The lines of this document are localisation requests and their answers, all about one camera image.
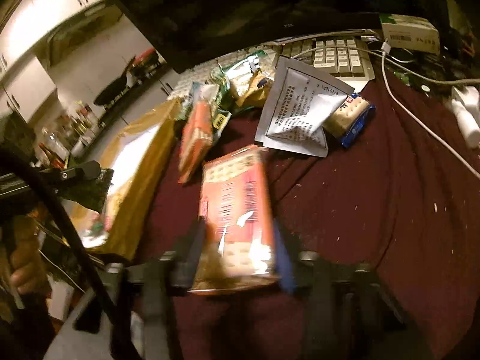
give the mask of finger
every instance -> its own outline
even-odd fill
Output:
[[[37,224],[29,216],[18,215],[13,218],[13,228],[15,229],[15,241],[19,243],[35,237]]]
[[[36,241],[24,241],[17,245],[17,248],[10,255],[12,268],[19,269],[35,260],[38,254],[38,243]]]
[[[21,285],[20,287],[17,288],[18,293],[20,295],[26,295],[31,292],[35,292],[37,289],[40,288],[40,278],[35,277],[32,280],[26,282],[25,284]]]
[[[20,287],[39,275],[39,268],[34,262],[30,262],[17,269],[11,276],[10,281],[14,287]]]

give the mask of wall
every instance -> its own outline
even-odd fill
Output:
[[[60,103],[72,113],[74,102],[82,101],[101,116],[103,107],[93,105],[97,95],[122,73],[131,57],[150,47],[150,42],[132,22],[122,16],[115,25],[49,69]]]

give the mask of cardboard box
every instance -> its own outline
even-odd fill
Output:
[[[380,14],[383,37],[392,47],[440,54],[437,29],[426,19],[415,16]]]

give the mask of white cable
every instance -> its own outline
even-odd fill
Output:
[[[45,256],[45,254],[43,254],[43,252],[42,252],[40,249],[39,249],[38,251],[40,252],[40,254],[41,254],[43,257],[45,257],[45,259],[46,259],[50,264],[52,264],[52,265],[53,265],[54,267],[56,267],[57,269],[60,269],[60,270],[63,272],[63,274],[64,274],[65,276],[67,276],[67,277],[70,279],[70,281],[71,281],[73,284],[75,284],[75,286],[76,286],[81,292],[85,293],[85,291],[82,290],[82,289],[80,288],[80,286],[79,286],[77,283],[75,283],[75,281],[74,281],[70,276],[68,276],[68,274],[67,274],[63,269],[61,269],[57,264],[54,264],[47,256]]]
[[[386,52],[382,52],[382,75],[383,80],[385,81],[385,86],[387,88],[388,94],[392,97],[392,99],[400,105],[404,109],[404,111],[409,114],[414,121],[416,121],[420,126],[422,126],[432,137],[434,137],[438,142],[440,142],[443,146],[445,146],[450,153],[452,153],[455,157],[457,157],[460,162],[462,162],[469,171],[473,173],[473,175],[480,180],[480,173],[478,173],[460,154],[458,154],[447,142],[445,142],[442,138],[440,138],[437,134],[435,134],[432,130],[430,130],[425,123],[423,123],[420,119],[418,119],[412,112],[410,112],[402,103],[400,103],[395,96],[393,96],[390,87],[388,86],[387,75],[385,74],[385,56]]]
[[[294,55],[292,58],[295,59],[303,54],[307,54],[307,53],[310,53],[312,51],[315,51],[315,50],[320,50],[320,49],[324,49],[325,47],[315,47],[314,49],[310,49],[310,50],[305,50],[305,51],[302,51],[296,55]],[[442,138],[440,138],[437,134],[435,134],[432,130],[430,130],[426,125],[425,123],[423,123],[420,119],[418,119],[414,114],[412,114],[412,112],[410,112],[402,103],[400,103],[397,98],[395,98],[395,96],[393,96],[393,93],[392,91],[390,90],[390,87],[388,86],[388,81],[387,81],[387,76],[385,74],[385,60],[386,60],[386,52],[383,51],[382,54],[377,54],[376,52],[373,52],[373,51],[370,51],[370,50],[365,50],[365,49],[361,49],[361,48],[358,48],[358,47],[351,47],[351,46],[339,46],[339,48],[348,48],[348,49],[352,49],[352,50],[359,50],[359,51],[364,51],[366,53],[369,53],[369,54],[372,54],[374,56],[378,56],[378,57],[381,57],[382,58],[382,75],[383,75],[383,80],[385,81],[385,86],[387,88],[387,91],[388,91],[388,94],[392,97],[392,99],[398,104],[400,105],[400,107],[402,107],[404,109],[404,111],[409,114],[412,119],[414,121],[416,121],[421,127],[424,128],[424,130],[426,130],[426,132],[428,132],[432,137],[434,137],[438,142],[440,142],[443,146],[445,146],[447,148],[447,150],[452,153],[455,157],[457,157],[457,159],[460,160],[460,162],[462,162],[466,168],[471,171],[473,173],[473,175],[480,180],[480,173],[477,172],[460,154],[458,154],[447,142],[445,142]],[[480,83],[480,79],[459,79],[459,80],[455,80],[455,81],[437,81],[435,79],[429,79],[427,77],[424,77],[418,73],[415,73],[414,71],[411,71],[410,69],[407,69],[406,67],[403,67],[402,65],[398,64],[397,62],[394,62],[390,59],[387,59],[388,62],[390,62],[391,64],[399,67],[399,68],[402,68],[404,69],[405,71],[411,73],[411,74],[414,74],[415,76],[418,76],[420,77],[421,79],[424,79],[426,81],[429,81],[431,83],[435,83],[435,84],[440,84],[440,85],[457,85],[457,84],[479,84]]]
[[[346,49],[352,49],[352,50],[359,50],[359,51],[364,51],[364,52],[366,52],[368,54],[371,54],[373,56],[382,57],[382,55],[378,54],[377,52],[370,51],[370,50],[365,50],[365,49],[362,49],[362,48],[359,48],[359,47],[352,47],[352,46],[332,46],[332,47],[333,48],[346,48]],[[305,51],[302,51],[302,52],[294,55],[291,58],[296,59],[299,56],[302,56],[302,55],[307,54],[307,53],[311,53],[312,51],[321,50],[321,49],[325,49],[325,47],[315,47],[314,49],[305,50]],[[414,76],[420,77],[422,80],[428,81],[429,83],[433,83],[433,84],[438,84],[438,85],[461,85],[461,84],[475,85],[475,84],[480,84],[480,79],[457,79],[457,80],[453,80],[453,81],[438,81],[436,79],[429,79],[428,77],[424,77],[421,74],[415,73],[414,71],[412,71],[410,69],[407,69],[406,67],[402,66],[401,64],[399,64],[395,61],[392,61],[391,59],[387,59],[386,61],[395,65],[395,66],[397,66],[398,68],[403,69],[404,71],[406,71],[410,74],[413,74]]]

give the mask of kitchen counter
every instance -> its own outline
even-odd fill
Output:
[[[155,83],[162,85],[159,80],[160,78],[169,70],[169,67],[166,64],[161,64],[153,73],[153,75],[145,79],[142,84],[135,85],[130,88],[117,102],[107,111],[99,120],[99,124],[103,125],[98,133],[93,138],[92,142],[88,144],[82,151],[82,153],[75,158],[76,161],[82,162],[86,161],[99,142],[103,140],[109,130],[115,126],[116,122],[121,120],[122,115],[124,115],[130,107],[135,106],[135,102],[142,97]],[[168,94],[167,90],[161,86],[162,90],[165,92],[165,98]]]

